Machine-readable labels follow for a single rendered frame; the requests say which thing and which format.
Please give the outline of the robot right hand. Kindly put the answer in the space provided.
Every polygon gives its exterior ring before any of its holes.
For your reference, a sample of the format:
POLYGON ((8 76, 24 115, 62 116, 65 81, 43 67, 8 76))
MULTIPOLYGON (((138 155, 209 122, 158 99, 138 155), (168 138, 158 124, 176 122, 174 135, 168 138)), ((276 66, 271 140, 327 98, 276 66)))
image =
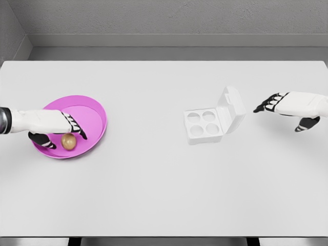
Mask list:
POLYGON ((328 118, 328 96, 307 92, 276 93, 264 100, 253 112, 269 111, 284 116, 300 117, 295 132, 309 130, 322 117, 328 118))

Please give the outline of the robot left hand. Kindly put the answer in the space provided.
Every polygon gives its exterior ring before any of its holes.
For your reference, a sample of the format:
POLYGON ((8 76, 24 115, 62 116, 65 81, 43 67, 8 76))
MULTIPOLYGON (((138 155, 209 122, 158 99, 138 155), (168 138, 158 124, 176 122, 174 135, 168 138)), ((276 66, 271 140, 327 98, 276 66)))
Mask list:
POLYGON ((31 114, 28 137, 36 145, 56 149, 48 134, 78 133, 87 140, 86 133, 77 121, 68 113, 60 110, 37 110, 31 114))

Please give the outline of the brown egg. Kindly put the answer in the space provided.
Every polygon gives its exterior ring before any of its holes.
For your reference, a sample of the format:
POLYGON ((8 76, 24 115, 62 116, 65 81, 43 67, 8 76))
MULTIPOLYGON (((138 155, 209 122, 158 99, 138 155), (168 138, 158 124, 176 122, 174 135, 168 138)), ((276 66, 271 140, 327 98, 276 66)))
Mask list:
POLYGON ((60 139, 61 146, 68 151, 71 151, 76 146, 76 138, 72 133, 63 134, 60 139))

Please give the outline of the white egg box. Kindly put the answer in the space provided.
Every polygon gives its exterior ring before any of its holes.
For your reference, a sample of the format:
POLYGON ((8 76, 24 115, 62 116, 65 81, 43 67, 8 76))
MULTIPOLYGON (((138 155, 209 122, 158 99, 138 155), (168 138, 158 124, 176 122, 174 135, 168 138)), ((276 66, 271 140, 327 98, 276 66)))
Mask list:
POLYGON ((239 91, 225 87, 216 107, 184 111, 188 144, 220 142, 239 127, 245 114, 239 91))

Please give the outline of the pink round bowl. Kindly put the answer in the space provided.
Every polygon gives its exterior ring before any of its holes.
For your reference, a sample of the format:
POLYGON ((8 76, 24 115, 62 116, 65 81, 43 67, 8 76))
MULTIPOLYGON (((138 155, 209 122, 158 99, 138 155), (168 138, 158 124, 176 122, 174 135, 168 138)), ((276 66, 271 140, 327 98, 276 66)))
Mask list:
POLYGON ((60 143, 61 135, 49 134, 49 139, 56 145, 56 149, 48 149, 33 144, 45 156, 65 159, 82 155, 92 149, 102 138, 107 127, 107 115, 103 106, 96 100, 83 95, 70 95, 54 100, 44 107, 47 110, 60 110, 70 114, 81 126, 87 136, 84 140, 78 133, 74 133, 76 146, 73 150, 65 150, 60 143))

